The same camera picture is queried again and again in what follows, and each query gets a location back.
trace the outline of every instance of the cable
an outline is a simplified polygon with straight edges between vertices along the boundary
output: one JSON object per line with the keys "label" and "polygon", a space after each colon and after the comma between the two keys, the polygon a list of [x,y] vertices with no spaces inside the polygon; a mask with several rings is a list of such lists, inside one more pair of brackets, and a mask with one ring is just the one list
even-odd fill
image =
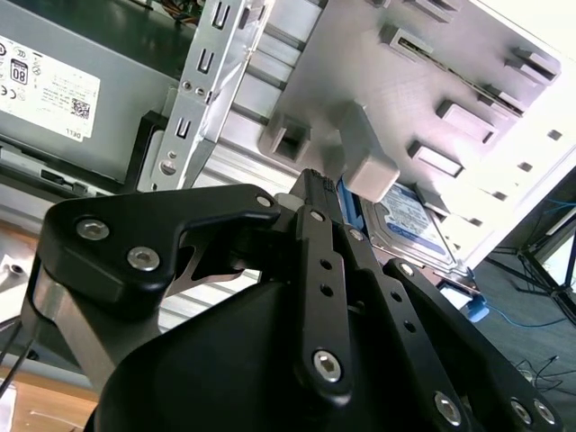
{"label": "cable", "polygon": [[562,204],[562,205],[567,205],[569,207],[576,207],[576,202],[567,202],[567,201],[558,201],[558,200],[547,200],[549,203],[554,203],[554,204]]}
{"label": "cable", "polygon": [[560,372],[560,373],[550,373],[548,375],[542,375],[543,378],[552,378],[553,376],[564,376],[564,375],[570,375],[570,374],[576,374],[576,369],[574,369],[573,371],[566,371],[566,372]]}
{"label": "cable", "polygon": [[28,342],[28,344],[26,344],[26,347],[24,348],[24,351],[20,354],[20,356],[18,357],[18,360],[16,360],[16,363],[14,363],[14,366],[12,366],[12,369],[10,369],[10,372],[8,373],[8,375],[4,378],[4,381],[2,382],[2,384],[0,384],[0,399],[2,399],[2,396],[4,396],[4,393],[6,392],[6,389],[10,386],[10,384],[12,383],[14,376],[16,375],[16,373],[18,372],[18,369],[20,369],[20,366],[22,365],[23,361],[26,360],[26,356],[28,355],[28,353],[30,352],[30,348],[32,348],[32,343],[34,342],[34,339],[30,339],[30,341]]}
{"label": "cable", "polygon": [[500,310],[500,309],[498,309],[492,305],[489,305],[489,304],[486,304],[486,306],[488,308],[492,309],[493,311],[499,313],[502,316],[502,318],[508,322],[508,324],[511,324],[515,327],[520,327],[521,329],[543,329],[544,327],[550,327],[550,326],[553,326],[554,324],[558,324],[560,322],[567,320],[566,318],[560,318],[560,319],[557,319],[555,321],[546,322],[544,324],[520,324],[520,323],[515,322],[512,319],[508,318],[508,316],[502,310]]}
{"label": "cable", "polygon": [[552,363],[554,363],[556,360],[558,360],[558,355],[555,355],[553,357],[550,357],[550,359],[548,360],[548,362],[546,362],[546,364],[544,366],[542,366],[542,369],[540,369],[538,371],[538,373],[536,374],[536,377],[534,379],[534,386],[536,388],[538,388],[538,377],[542,374],[542,372]]}

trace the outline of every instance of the qr code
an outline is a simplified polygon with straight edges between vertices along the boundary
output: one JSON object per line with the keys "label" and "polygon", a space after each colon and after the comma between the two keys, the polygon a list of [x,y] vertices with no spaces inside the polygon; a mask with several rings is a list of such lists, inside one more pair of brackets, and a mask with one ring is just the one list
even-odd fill
{"label": "qr code", "polygon": [[72,114],[81,119],[88,120],[90,117],[90,105],[86,102],[72,99]]}

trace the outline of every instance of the floor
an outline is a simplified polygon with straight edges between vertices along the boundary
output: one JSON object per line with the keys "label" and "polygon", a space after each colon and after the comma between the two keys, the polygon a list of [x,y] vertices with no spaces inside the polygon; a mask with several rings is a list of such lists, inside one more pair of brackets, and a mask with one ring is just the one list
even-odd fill
{"label": "floor", "polygon": [[[522,271],[521,265],[513,256],[493,255],[498,260]],[[482,293],[491,304],[515,322],[522,324],[541,324],[563,318],[553,302],[545,297],[524,294],[515,291],[514,284],[526,289],[526,283],[504,273],[488,263],[481,263],[476,269],[476,280]],[[558,374],[576,369],[576,328],[568,321],[547,328],[518,328],[507,323],[498,313],[491,311],[477,324],[480,332],[513,364],[527,360],[536,369],[541,369],[553,356],[552,362],[542,375]],[[524,363],[519,369],[529,370]],[[563,383],[559,391],[545,391],[544,396],[562,415],[568,431],[576,431],[576,373],[559,379]],[[538,387],[545,389],[554,382],[538,380]]]}

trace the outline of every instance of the black mount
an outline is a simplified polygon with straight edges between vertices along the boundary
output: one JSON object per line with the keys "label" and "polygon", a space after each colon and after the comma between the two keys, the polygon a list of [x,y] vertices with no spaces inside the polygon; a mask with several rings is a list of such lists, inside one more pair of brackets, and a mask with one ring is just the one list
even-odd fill
{"label": "black mount", "polygon": [[[86,430],[563,430],[413,265],[376,261],[366,235],[343,223],[330,180],[305,170],[291,194],[303,202],[295,211],[244,184],[48,212],[36,269],[115,320],[144,320],[179,286],[262,272],[129,354]],[[78,236],[84,219],[109,236]],[[157,252],[155,270],[128,264],[138,246]]]}

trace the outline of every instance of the gray metal sheet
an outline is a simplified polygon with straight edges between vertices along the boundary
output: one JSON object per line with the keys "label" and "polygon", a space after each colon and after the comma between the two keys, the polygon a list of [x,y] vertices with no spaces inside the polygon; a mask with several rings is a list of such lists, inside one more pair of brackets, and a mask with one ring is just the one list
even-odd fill
{"label": "gray metal sheet", "polygon": [[276,3],[268,23],[300,42],[310,37],[322,9],[308,0],[283,0]]}
{"label": "gray metal sheet", "polygon": [[[463,2],[449,24],[431,19],[400,0],[374,8],[364,0],[330,0],[276,107],[312,127],[312,145],[300,167],[316,167],[338,177],[343,168],[337,128],[348,102],[365,105],[387,155],[398,164],[404,184],[444,177],[410,159],[407,148],[421,140],[464,167],[488,154],[515,123],[479,103],[478,94],[457,77],[425,61],[411,61],[381,43],[393,24],[433,49],[434,59],[479,86],[488,84],[530,105],[545,89],[511,67],[518,47],[544,54],[476,5]],[[497,136],[481,143],[437,115],[445,101],[493,124]],[[274,157],[270,148],[262,152]]]}

